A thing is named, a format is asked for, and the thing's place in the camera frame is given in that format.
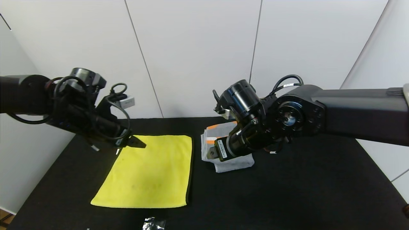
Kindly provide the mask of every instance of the yellow cloth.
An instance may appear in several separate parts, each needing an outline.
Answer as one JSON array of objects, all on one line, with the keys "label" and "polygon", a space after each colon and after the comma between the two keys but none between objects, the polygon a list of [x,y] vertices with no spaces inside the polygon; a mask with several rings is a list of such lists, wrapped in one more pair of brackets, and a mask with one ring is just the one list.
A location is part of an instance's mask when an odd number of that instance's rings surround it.
[{"label": "yellow cloth", "polygon": [[167,208],[186,205],[192,157],[188,136],[139,136],[146,148],[123,148],[92,205]]}]

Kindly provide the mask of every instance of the folded towel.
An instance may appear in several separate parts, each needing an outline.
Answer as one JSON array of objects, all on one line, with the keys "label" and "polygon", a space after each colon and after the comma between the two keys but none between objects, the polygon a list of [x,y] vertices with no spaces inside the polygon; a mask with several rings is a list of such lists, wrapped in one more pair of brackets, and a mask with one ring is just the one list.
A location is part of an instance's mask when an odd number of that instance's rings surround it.
[{"label": "folded towel", "polygon": [[254,165],[253,155],[237,157],[231,160],[221,162],[218,158],[209,159],[210,148],[214,147],[214,141],[217,138],[228,136],[230,131],[237,125],[237,122],[228,122],[216,124],[206,128],[201,135],[202,140],[202,160],[214,163],[216,172],[222,173],[236,169],[244,169]]},{"label": "folded towel", "polygon": [[186,205],[192,139],[183,135],[136,137],[146,148],[122,149],[91,204],[125,208]]}]

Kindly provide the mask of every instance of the barcode label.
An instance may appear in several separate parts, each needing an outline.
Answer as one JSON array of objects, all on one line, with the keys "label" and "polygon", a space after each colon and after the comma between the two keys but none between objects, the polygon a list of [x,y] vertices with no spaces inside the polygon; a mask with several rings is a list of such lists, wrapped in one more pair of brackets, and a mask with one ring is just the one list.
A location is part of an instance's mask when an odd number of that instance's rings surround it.
[{"label": "barcode label", "polygon": [[217,143],[219,144],[220,152],[222,153],[223,158],[227,158],[225,147],[223,146],[222,140],[218,140]]}]

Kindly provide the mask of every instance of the white wall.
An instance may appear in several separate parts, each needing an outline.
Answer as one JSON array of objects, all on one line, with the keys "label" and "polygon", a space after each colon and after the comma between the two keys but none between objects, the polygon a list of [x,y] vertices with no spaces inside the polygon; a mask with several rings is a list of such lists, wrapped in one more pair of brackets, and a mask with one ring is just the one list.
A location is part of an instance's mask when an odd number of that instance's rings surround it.
[{"label": "white wall", "polygon": [[2,0],[0,9],[43,75],[61,77],[74,67],[87,68],[107,81],[99,99],[113,84],[125,82],[125,93],[136,102],[127,109],[131,118],[162,117],[123,0]]},{"label": "white wall", "polygon": [[[40,73],[0,19],[0,76]],[[73,136],[46,124],[23,124],[1,114],[0,208],[16,213]]]},{"label": "white wall", "polygon": [[[389,88],[409,83],[409,1],[389,3],[365,49],[342,88]],[[409,169],[409,148],[360,140],[360,144],[393,180]],[[402,194],[409,193],[408,177],[399,181]]]},{"label": "white wall", "polygon": [[260,0],[127,0],[164,117],[217,116],[220,94],[249,80]]},{"label": "white wall", "polygon": [[[387,0],[264,0],[251,84],[260,97],[285,75],[339,89]],[[295,79],[284,83],[296,82]],[[279,91],[282,95],[291,88]]]}]

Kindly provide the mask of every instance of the black table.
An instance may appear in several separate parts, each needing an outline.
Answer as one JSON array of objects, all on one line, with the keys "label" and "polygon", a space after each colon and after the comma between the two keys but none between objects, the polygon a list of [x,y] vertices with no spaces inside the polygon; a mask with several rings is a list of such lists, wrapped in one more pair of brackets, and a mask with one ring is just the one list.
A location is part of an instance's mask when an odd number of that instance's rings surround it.
[{"label": "black table", "polygon": [[220,117],[137,119],[142,135],[189,135],[194,160],[189,204],[119,209],[90,204],[115,149],[93,151],[75,136],[31,193],[8,230],[142,229],[144,218],[172,229],[409,229],[406,204],[354,139],[298,138],[279,154],[253,154],[255,165],[222,174],[200,159],[200,134]]}]

